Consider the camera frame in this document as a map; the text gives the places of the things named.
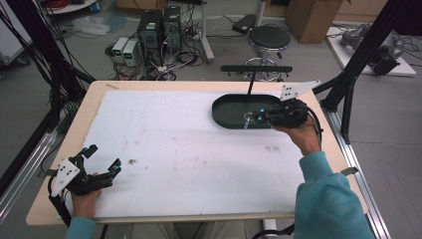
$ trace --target human arm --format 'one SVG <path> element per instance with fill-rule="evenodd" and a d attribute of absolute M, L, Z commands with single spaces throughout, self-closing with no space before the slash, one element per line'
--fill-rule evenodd
<path fill-rule="evenodd" d="M 300 166 L 305 183 L 297 191 L 295 239 L 374 238 L 347 178 L 332 172 L 321 151 L 312 119 L 297 128 L 273 128 L 287 133 L 304 155 Z"/>
<path fill-rule="evenodd" d="M 74 217 L 66 234 L 66 239 L 92 238 L 96 229 L 96 222 L 92 218 L 96 215 L 96 202 L 100 194 L 100 191 L 81 196 L 72 194 Z"/>

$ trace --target power supply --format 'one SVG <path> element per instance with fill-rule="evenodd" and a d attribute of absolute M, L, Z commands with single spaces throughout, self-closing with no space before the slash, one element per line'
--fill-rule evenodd
<path fill-rule="evenodd" d="M 121 37 L 118 39 L 118 41 L 114 44 L 112 47 L 112 60 L 115 63 L 124 64 L 124 57 L 123 57 L 123 50 L 126 46 L 126 43 L 129 39 L 126 37 Z"/>
<path fill-rule="evenodd" d="M 123 50 L 124 61 L 128 67 L 135 67 L 140 61 L 140 49 L 137 40 L 129 40 Z"/>

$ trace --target black tray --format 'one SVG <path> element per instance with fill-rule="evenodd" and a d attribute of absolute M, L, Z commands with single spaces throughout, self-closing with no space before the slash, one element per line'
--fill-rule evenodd
<path fill-rule="evenodd" d="M 213 103 L 212 118 L 225 128 L 245 128 L 245 113 L 270 108 L 279 102 L 279 98 L 270 95 L 224 95 Z M 270 128 L 270 126 L 267 123 L 250 121 L 248 128 Z"/>

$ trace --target gray floor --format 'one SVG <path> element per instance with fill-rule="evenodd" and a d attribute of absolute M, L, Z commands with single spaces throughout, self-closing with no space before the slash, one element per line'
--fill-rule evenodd
<path fill-rule="evenodd" d="M 59 23 L 66 28 L 73 19 L 91 14 L 79 11 L 61 16 Z M 67 38 L 69 49 L 87 71 L 99 80 L 106 80 L 113 73 L 112 64 L 104 51 L 119 36 L 129 36 L 136 31 L 137 22 L 122 21 L 112 9 L 104 9 L 97 16 L 114 18 L 114 28 L 103 37 L 76 34 Z M 230 29 L 225 18 L 210 19 L 209 29 Z M 265 23 L 285 26 L 282 20 L 266 19 Z M 240 65 L 255 56 L 246 37 L 209 39 L 215 54 L 211 65 L 189 67 L 175 72 L 177 81 L 243 81 L 242 76 L 220 72 L 223 65 Z M 414 43 L 422 47 L 420 40 Z M 304 82 L 320 79 L 326 82 L 336 77 L 341 67 L 326 42 L 300 45 L 292 38 L 290 48 L 283 54 L 279 65 L 292 66 L 293 72 L 285 81 Z M 408 63 L 422 65 L 407 54 Z M 350 140 L 381 211 L 392 238 L 422 238 L 422 69 L 414 67 L 417 76 L 375 77 L 361 75 L 355 86 L 350 124 Z M 317 96 L 323 99 L 326 93 Z M 0 72 L 0 173 L 20 151 L 29 136 L 49 109 L 49 87 L 42 80 L 34 64 L 28 67 L 12 65 Z M 0 225 L 0 238 L 61 238 L 66 228 L 30 227 L 25 218 L 39 190 L 42 179 L 34 176 L 22 196 Z M 284 222 L 278 221 L 282 228 Z M 199 224 L 181 224 L 190 238 Z M 95 238 L 100 237 L 101 227 Z M 106 238 L 117 238 L 123 227 L 112 226 Z"/>

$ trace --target light blue sleeve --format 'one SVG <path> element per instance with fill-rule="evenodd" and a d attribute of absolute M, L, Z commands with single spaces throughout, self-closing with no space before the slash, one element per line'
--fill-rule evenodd
<path fill-rule="evenodd" d="M 66 239 L 91 239 L 96 230 L 96 222 L 84 217 L 73 217 Z"/>
<path fill-rule="evenodd" d="M 322 151 L 300 161 L 305 183 L 297 192 L 295 239 L 373 239 L 347 178 L 333 173 Z"/>

